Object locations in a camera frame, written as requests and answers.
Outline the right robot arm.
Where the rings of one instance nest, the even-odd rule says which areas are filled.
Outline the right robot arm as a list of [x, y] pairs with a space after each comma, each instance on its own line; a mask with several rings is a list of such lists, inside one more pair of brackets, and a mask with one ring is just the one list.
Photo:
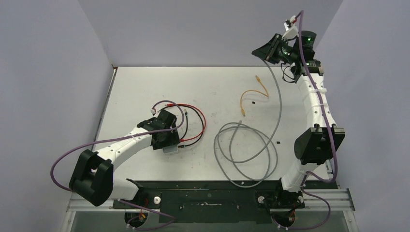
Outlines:
[[345, 138], [345, 130], [337, 126], [326, 99], [324, 70], [314, 58], [316, 34], [302, 31], [301, 39], [294, 36], [294, 45], [280, 34], [275, 34], [252, 54], [272, 64], [291, 65], [293, 81], [302, 95], [307, 129], [295, 140], [296, 161], [281, 178], [281, 189], [273, 194], [276, 205], [286, 207], [293, 200], [292, 192], [299, 192], [305, 179], [319, 166], [331, 160]]

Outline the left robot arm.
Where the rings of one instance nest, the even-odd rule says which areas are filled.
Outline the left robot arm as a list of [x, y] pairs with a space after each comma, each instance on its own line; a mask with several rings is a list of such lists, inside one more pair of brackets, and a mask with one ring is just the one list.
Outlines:
[[151, 147], [153, 150], [178, 145], [176, 115], [162, 110], [158, 116], [137, 124], [126, 136], [114, 143], [91, 151], [84, 150], [76, 163], [69, 189], [94, 206], [110, 199], [121, 199], [132, 208], [144, 203], [141, 185], [131, 179], [115, 178], [115, 170], [137, 152]]

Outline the white network switch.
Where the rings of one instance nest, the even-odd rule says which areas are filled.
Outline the white network switch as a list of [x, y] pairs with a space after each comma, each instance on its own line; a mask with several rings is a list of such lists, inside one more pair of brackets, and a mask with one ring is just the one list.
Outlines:
[[166, 155], [176, 154], [179, 151], [177, 145], [167, 146], [162, 149], [163, 153]]

